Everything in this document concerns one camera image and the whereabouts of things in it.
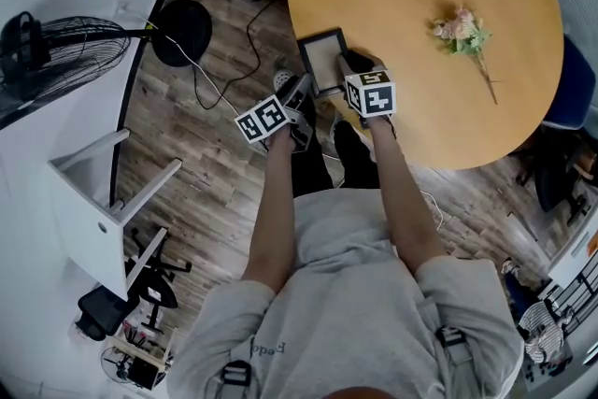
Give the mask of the black swivel chair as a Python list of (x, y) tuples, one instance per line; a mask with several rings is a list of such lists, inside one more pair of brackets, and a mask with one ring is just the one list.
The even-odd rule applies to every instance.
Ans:
[(141, 268), (126, 300), (105, 286), (98, 286), (78, 299), (80, 317), (75, 321), (75, 326), (82, 333), (94, 341), (103, 341), (108, 336), (113, 336), (140, 305), (141, 300), (152, 304), (149, 320), (141, 325), (158, 335), (164, 333), (158, 328), (160, 309), (178, 308), (178, 300), (170, 283), (174, 281), (176, 272), (188, 274), (192, 271), (191, 262), (181, 267), (163, 261), (167, 238), (168, 233), (165, 232), (156, 250)]

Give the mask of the person's left forearm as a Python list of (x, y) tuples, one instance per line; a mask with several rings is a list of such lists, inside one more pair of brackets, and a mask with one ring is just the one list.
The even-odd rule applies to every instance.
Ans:
[(261, 202), (242, 278), (260, 282), (278, 293), (288, 280), (295, 255), (290, 128), (269, 137)]

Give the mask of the blue chair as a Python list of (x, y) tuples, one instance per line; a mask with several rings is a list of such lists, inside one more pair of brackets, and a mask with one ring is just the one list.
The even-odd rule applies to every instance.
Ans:
[(576, 44), (564, 36), (559, 85), (542, 124), (561, 130), (580, 129), (590, 111), (595, 87), (591, 65)]

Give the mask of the wooden crate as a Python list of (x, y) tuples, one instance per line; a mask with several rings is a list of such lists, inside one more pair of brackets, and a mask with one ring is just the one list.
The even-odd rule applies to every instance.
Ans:
[(152, 391), (165, 379), (174, 358), (175, 342), (175, 333), (166, 337), (157, 331), (125, 323), (108, 339), (107, 347), (120, 349), (133, 358), (128, 384)]

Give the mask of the black picture frame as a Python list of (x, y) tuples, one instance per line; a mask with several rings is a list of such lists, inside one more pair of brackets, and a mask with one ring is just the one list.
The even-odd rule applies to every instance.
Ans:
[(340, 28), (330, 29), (297, 40), (306, 72), (312, 78), (312, 91), (323, 98), (344, 91), (344, 76), (338, 58), (347, 52), (347, 44)]

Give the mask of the person's grey perforated shoe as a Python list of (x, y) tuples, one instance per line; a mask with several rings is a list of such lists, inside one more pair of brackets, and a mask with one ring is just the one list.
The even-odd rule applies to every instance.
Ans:
[(294, 73), (286, 68), (279, 69), (273, 76), (273, 87), (277, 93), (285, 84), (294, 77)]

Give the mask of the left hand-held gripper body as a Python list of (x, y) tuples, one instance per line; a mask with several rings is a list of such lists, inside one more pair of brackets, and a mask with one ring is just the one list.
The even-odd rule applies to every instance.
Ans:
[(283, 106), (275, 95), (271, 95), (254, 108), (235, 118), (235, 124), (249, 144), (264, 142), (280, 128), (288, 125), (295, 152), (308, 149), (313, 128), (304, 114), (294, 108)]

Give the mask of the white side table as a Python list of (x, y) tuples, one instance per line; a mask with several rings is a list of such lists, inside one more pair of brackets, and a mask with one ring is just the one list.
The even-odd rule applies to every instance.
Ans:
[(167, 230), (162, 227), (152, 238), (130, 272), (125, 271), (124, 226), (182, 167), (174, 159), (158, 173), (128, 203), (118, 202), (104, 207), (67, 175), (76, 164), (99, 155), (127, 139), (128, 129), (109, 133), (70, 158), (46, 166), (46, 179), (50, 189), (50, 204), (58, 236), (66, 255), (110, 292), (126, 301), (142, 269), (151, 255), (165, 239)]

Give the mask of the black standing fan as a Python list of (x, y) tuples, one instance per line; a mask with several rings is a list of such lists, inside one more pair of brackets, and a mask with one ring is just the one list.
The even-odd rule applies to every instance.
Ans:
[(0, 129), (116, 67), (134, 39), (149, 41), (169, 66), (198, 61), (212, 36), (206, 8), (175, 0), (142, 29), (73, 16), (41, 22), (28, 12), (0, 30)]

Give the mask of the artificial flower sprig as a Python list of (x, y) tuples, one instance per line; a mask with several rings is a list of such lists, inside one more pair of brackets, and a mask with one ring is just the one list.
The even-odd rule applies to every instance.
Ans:
[(498, 105), (494, 81), (484, 55), (484, 46), (492, 33), (485, 27), (483, 20), (471, 9), (458, 7), (450, 18), (433, 21), (431, 33), (440, 43), (442, 51), (451, 55), (464, 55), (475, 64), (484, 78), (493, 103)]

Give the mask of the round wooden table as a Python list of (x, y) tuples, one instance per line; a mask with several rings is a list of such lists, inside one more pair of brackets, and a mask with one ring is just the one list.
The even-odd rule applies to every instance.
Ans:
[[(435, 43), (432, 23), (469, 7), (491, 32), (489, 75)], [(396, 84), (393, 121), (411, 164), (464, 169), (494, 162), (540, 125), (562, 71), (558, 0), (289, 0), (298, 37), (332, 28), (380, 58)]]

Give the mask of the person's black trousers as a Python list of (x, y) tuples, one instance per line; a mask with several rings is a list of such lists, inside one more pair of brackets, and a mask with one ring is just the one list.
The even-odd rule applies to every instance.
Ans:
[[(332, 140), (344, 168), (342, 187), (379, 189), (377, 165), (371, 159), (370, 149), (348, 121), (343, 118), (335, 121), (332, 127)], [(316, 135), (313, 135), (306, 151), (292, 154), (293, 197), (330, 190), (333, 187), (320, 142)]]

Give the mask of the person's right forearm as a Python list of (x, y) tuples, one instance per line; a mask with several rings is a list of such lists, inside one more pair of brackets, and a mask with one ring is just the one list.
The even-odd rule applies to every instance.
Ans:
[(380, 118), (368, 120), (373, 139), (382, 202), (392, 243), (411, 273), (435, 257), (445, 256), (433, 218), (413, 178), (391, 124)]

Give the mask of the white storage rack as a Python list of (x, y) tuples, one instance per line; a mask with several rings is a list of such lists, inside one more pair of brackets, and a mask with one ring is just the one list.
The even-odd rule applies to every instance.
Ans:
[(548, 276), (548, 300), (556, 313), (574, 311), (571, 335), (598, 307), (598, 217), (588, 221), (557, 256)]

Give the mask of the person's grey shirt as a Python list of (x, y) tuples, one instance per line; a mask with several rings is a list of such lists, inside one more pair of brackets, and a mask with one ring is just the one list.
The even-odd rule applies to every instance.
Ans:
[(170, 399), (217, 399), (249, 364), (251, 399), (370, 387), (400, 399), (504, 399), (523, 359), (492, 262), (434, 258), (411, 273), (377, 190), (297, 198), (296, 260), (278, 293), (251, 280), (206, 296), (166, 377)]

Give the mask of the black mesh office chair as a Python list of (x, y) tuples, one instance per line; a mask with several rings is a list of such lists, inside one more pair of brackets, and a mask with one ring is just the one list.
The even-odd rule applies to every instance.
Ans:
[(509, 155), (529, 160), (515, 181), (521, 187), (529, 180), (534, 181), (543, 211), (549, 213), (559, 204), (566, 203), (569, 206), (568, 226), (578, 217), (587, 215), (587, 196), (576, 194), (575, 188), (581, 180), (598, 186), (598, 140), (583, 128), (564, 130), (541, 125)]

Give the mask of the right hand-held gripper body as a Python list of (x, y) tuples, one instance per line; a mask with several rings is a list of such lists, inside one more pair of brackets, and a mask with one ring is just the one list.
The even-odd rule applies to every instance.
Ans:
[(368, 120), (396, 112), (396, 89), (390, 71), (378, 69), (344, 76), (346, 100), (359, 118), (360, 126), (368, 129)]

